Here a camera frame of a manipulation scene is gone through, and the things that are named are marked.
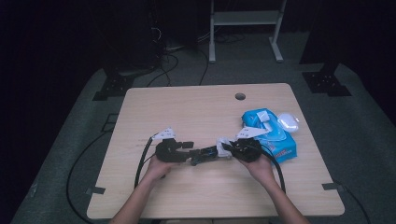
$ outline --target wooden table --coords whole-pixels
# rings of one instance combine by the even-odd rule
[[[237,93],[246,99],[235,99]],[[119,211],[134,189],[138,162],[155,133],[172,127],[177,141],[211,147],[219,137],[235,137],[245,111],[264,107],[275,114],[290,112],[300,121],[299,131],[292,134],[298,157],[281,163],[290,199],[305,216],[342,215],[338,192],[322,187],[332,180],[294,94],[288,84],[279,83],[128,90],[96,183],[106,191],[92,195],[88,217],[111,218]],[[160,141],[152,143],[148,155]],[[151,192],[142,214],[165,219],[271,216],[277,213],[265,189],[234,158],[174,167]]]

